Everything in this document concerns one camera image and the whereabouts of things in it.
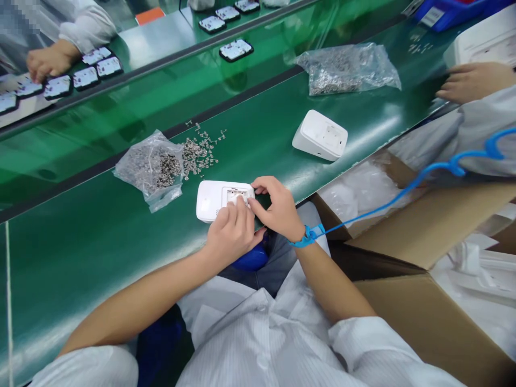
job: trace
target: wrist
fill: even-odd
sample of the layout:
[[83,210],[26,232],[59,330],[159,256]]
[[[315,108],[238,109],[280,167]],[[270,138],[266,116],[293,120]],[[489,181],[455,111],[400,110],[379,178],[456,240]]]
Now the wrist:
[[72,61],[75,61],[81,56],[79,49],[72,42],[66,39],[59,39],[52,45],[52,47],[64,56],[70,58]]
[[200,250],[200,253],[204,257],[204,264],[208,270],[214,270],[217,274],[239,258],[236,257],[235,259],[231,259],[228,255],[227,248],[224,248],[217,243],[207,243]]
[[285,237],[292,243],[296,243],[301,241],[306,233],[306,227],[303,223],[299,222],[289,231],[288,235]]

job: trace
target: blue wrist strap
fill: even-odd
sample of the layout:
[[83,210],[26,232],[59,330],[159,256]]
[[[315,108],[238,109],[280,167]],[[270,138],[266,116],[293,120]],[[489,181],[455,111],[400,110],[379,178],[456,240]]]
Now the blue wrist strap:
[[305,225],[306,231],[305,236],[303,239],[301,239],[299,242],[289,242],[290,246],[294,246],[295,248],[304,248],[306,246],[311,245],[316,241],[316,238],[320,237],[325,233],[324,227],[322,224],[319,224],[315,226],[314,228],[310,229],[308,226]]

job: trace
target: plastic wrap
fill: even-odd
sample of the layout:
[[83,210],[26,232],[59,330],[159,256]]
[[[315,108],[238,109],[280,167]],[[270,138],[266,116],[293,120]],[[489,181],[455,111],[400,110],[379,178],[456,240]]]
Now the plastic wrap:
[[289,5],[290,0],[262,0],[261,3],[270,8],[279,8]]
[[154,213],[182,194],[183,146],[156,130],[129,148],[113,173],[138,188]]
[[296,64],[309,75],[310,95],[366,91],[382,86],[402,89],[384,46],[374,43],[307,51]]
[[[401,192],[383,170],[384,162],[383,158],[366,160],[321,188],[318,194],[342,222],[374,210],[388,203]],[[393,207],[404,207],[411,200],[410,195],[405,196]],[[384,215],[388,210],[375,213],[370,217]]]
[[188,6],[194,11],[204,11],[215,6],[215,0],[188,0]]

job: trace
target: blue container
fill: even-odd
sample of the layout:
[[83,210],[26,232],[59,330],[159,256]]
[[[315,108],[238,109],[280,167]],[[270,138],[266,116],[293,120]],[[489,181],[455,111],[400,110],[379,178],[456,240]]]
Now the blue container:
[[516,3],[516,0],[491,0],[485,7],[483,16],[488,18],[491,15],[500,12],[503,8],[508,7],[514,3]]
[[455,0],[426,0],[414,18],[437,32],[479,17],[490,0],[463,4]]
[[249,253],[238,258],[232,266],[239,270],[257,271],[264,267],[267,261],[269,261],[269,256],[265,252],[262,242],[258,243]]

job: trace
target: person's right hand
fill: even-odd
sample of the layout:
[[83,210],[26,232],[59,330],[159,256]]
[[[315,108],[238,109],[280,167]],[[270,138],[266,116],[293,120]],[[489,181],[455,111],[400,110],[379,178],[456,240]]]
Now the person's right hand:
[[291,242],[300,241],[305,235],[305,226],[297,214],[292,193],[273,176],[259,177],[251,186],[257,195],[269,193],[272,202],[265,210],[258,200],[247,199],[258,219]]
[[225,268],[252,250],[263,239],[265,228],[254,232],[254,214],[241,195],[220,209],[208,230],[205,249]]
[[47,76],[64,74],[81,57],[73,43],[59,39],[50,47],[28,52],[27,68],[34,83],[42,83]]
[[454,66],[450,77],[435,95],[463,105],[516,84],[512,67],[502,63],[468,63]]

